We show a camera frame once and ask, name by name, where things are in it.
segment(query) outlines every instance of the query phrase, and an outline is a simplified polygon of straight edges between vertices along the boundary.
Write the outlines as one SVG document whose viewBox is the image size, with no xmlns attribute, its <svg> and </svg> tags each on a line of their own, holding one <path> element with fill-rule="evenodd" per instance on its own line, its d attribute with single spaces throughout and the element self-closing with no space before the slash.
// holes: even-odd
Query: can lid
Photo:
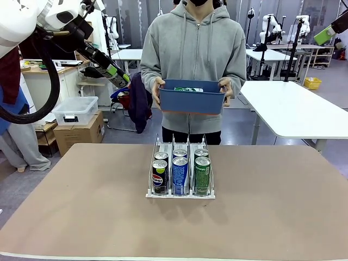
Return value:
<svg viewBox="0 0 348 261">
<path fill-rule="evenodd" d="M 184 150 L 183 148 L 179 148 L 177 150 L 173 151 L 174 155 L 187 155 L 187 150 Z"/>
<path fill-rule="evenodd" d="M 212 163 L 210 159 L 206 157 L 198 157 L 195 162 L 199 166 L 209 166 Z"/>
<path fill-rule="evenodd" d="M 164 160 L 155 160 L 152 164 L 155 169 L 164 169 L 168 166 L 167 162 Z"/>
<path fill-rule="evenodd" d="M 168 153 L 164 152 L 164 151 L 160 151 L 160 152 L 157 152 L 155 155 L 154 155 L 155 158 L 158 158 L 158 159 L 166 159 L 168 158 Z"/>
<path fill-rule="evenodd" d="M 207 155 L 209 155 L 209 151 L 206 150 L 205 148 L 199 148 L 195 151 L 195 154 L 197 156 L 207 156 Z"/>
<path fill-rule="evenodd" d="M 184 166 L 187 163 L 188 163 L 188 160 L 185 157 L 176 157 L 175 159 L 173 159 L 173 164 L 177 166 Z"/>
</svg>

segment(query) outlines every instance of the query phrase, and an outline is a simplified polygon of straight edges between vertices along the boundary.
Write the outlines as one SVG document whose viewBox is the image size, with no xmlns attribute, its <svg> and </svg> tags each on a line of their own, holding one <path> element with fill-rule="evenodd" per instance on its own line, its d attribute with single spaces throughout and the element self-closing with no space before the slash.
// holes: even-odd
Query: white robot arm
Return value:
<svg viewBox="0 0 348 261">
<path fill-rule="evenodd" d="M 271 17 L 271 22 L 270 25 L 274 26 L 272 32 L 274 34 L 283 34 L 282 31 L 282 27 L 281 25 L 278 23 L 277 18 L 274 16 L 274 14 L 269 14 L 269 15 L 265 15 L 263 17 L 263 23 L 262 23 L 262 32 L 260 33 L 260 38 L 261 38 L 261 44 L 265 43 L 265 39 L 270 36 L 270 32 L 266 32 L 267 31 L 267 26 L 268 26 L 268 19 L 269 17 Z"/>
<path fill-rule="evenodd" d="M 300 30 L 300 38 L 305 38 L 310 33 L 310 16 L 309 15 L 298 15 L 296 19 L 302 19 L 302 27 Z"/>
<path fill-rule="evenodd" d="M 0 59 L 30 37 L 51 79 L 51 94 L 39 111 L 18 116 L 0 106 L 1 118 L 16 124 L 33 123 L 55 107 L 60 81 L 53 61 L 45 50 L 45 41 L 51 41 L 65 52 L 78 51 L 97 64 L 96 70 L 117 87 L 122 88 L 129 83 L 129 76 L 111 58 L 85 42 L 93 32 L 85 17 L 94 9 L 105 9 L 102 0 L 1 0 L 1 5 Z"/>
</svg>

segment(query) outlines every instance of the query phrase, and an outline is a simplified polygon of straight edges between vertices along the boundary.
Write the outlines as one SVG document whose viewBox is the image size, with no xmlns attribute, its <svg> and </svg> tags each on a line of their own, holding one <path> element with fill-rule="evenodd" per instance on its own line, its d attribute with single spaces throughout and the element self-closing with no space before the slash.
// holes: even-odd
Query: hoodie drawstring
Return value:
<svg viewBox="0 0 348 261">
<path fill-rule="evenodd" d="M 183 22 L 183 28 L 181 30 L 182 34 L 184 34 L 184 37 L 182 37 L 181 40 L 181 48 L 180 48 L 180 79 L 183 78 L 183 59 L 184 59 L 184 44 L 185 44 L 185 37 L 186 37 L 186 12 L 184 12 L 184 22 Z"/>
<path fill-rule="evenodd" d="M 208 66 L 210 66 L 210 54 L 212 53 L 212 40 L 213 40 L 213 18 L 214 18 L 215 12 L 212 13 L 212 16 L 210 18 L 210 32 L 209 32 L 209 39 L 208 39 Z"/>
</svg>

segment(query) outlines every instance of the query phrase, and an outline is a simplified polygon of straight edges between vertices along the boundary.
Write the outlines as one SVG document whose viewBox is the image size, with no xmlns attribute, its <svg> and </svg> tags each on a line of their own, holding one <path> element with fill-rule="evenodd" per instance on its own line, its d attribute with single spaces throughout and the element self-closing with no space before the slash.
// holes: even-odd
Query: table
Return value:
<svg viewBox="0 0 348 261">
<path fill-rule="evenodd" d="M 348 257 L 348 184 L 314 149 L 210 146 L 215 200 L 145 198 L 152 151 L 152 145 L 75 144 L 1 229 L 0 254 L 128 261 Z"/>
<path fill-rule="evenodd" d="M 125 63 L 126 74 L 129 75 L 128 61 L 136 61 L 136 65 L 140 68 L 140 60 L 142 49 L 123 49 L 111 56 L 112 60 L 123 61 Z"/>
<path fill-rule="evenodd" d="M 253 145 L 260 119 L 275 135 L 302 139 L 319 152 L 328 139 L 348 139 L 348 112 L 294 82 L 248 81 L 241 93 L 256 112 Z"/>
<path fill-rule="evenodd" d="M 267 47 L 268 47 L 268 49 L 273 49 L 273 50 L 276 50 L 276 49 L 292 49 L 293 45 L 292 44 L 291 45 L 267 45 Z M 310 50 L 309 63 L 310 63 L 310 61 L 312 60 L 312 57 L 313 57 L 314 50 L 316 50 L 316 54 L 318 55 L 318 50 L 319 49 L 325 49 L 325 47 L 324 46 L 318 46 L 318 45 L 298 45 L 296 47 L 296 49 L 309 49 Z M 306 73 L 304 74 L 302 85 L 305 82 L 305 79 L 307 77 L 308 69 L 309 69 L 309 66 L 307 66 Z"/>
<path fill-rule="evenodd" d="M 254 52 L 252 49 L 247 49 L 246 55 L 253 60 L 252 72 L 259 72 L 259 67 L 256 68 L 256 63 L 257 61 L 261 61 L 262 52 Z M 279 66 L 281 68 L 284 61 L 290 60 L 290 56 L 268 49 L 265 52 L 264 59 L 266 64 L 272 66 L 270 80 L 273 80 L 277 63 L 279 63 Z"/>
</svg>

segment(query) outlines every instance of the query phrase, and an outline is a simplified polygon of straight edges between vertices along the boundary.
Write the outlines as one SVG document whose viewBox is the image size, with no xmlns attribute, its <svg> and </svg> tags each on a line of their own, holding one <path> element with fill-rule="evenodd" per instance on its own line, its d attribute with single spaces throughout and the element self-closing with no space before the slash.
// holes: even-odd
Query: can dispenser rack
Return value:
<svg viewBox="0 0 348 261">
<path fill-rule="evenodd" d="M 188 194 L 187 195 L 175 195 L 172 192 L 173 183 L 172 183 L 172 157 L 173 157 L 173 151 L 183 148 L 187 150 L 188 152 L 188 162 L 189 162 L 189 168 L 188 168 Z M 194 156 L 195 151 L 199 148 L 208 149 L 205 136 L 202 139 L 202 143 L 199 144 L 191 144 L 190 140 L 188 138 L 188 141 L 186 143 L 176 143 L 175 139 L 173 137 L 172 143 L 161 143 L 159 140 L 159 136 L 157 134 L 156 141 L 154 143 L 153 152 L 152 152 L 152 158 L 151 158 L 151 164 L 150 164 L 150 171 L 148 174 L 148 188 L 147 188 L 147 194 L 146 197 L 149 198 L 197 198 L 197 199 L 215 199 L 215 190 L 214 190 L 214 176 L 213 176 L 213 170 L 212 166 L 210 166 L 210 174 L 209 174 L 209 187 L 207 195 L 195 195 L 194 187 L 195 187 L 195 177 L 193 175 L 194 173 Z M 154 193 L 153 190 L 153 182 L 152 182 L 152 163 L 154 161 L 154 155 L 157 152 L 166 152 L 169 156 L 169 185 L 168 190 L 165 194 L 158 195 Z"/>
</svg>

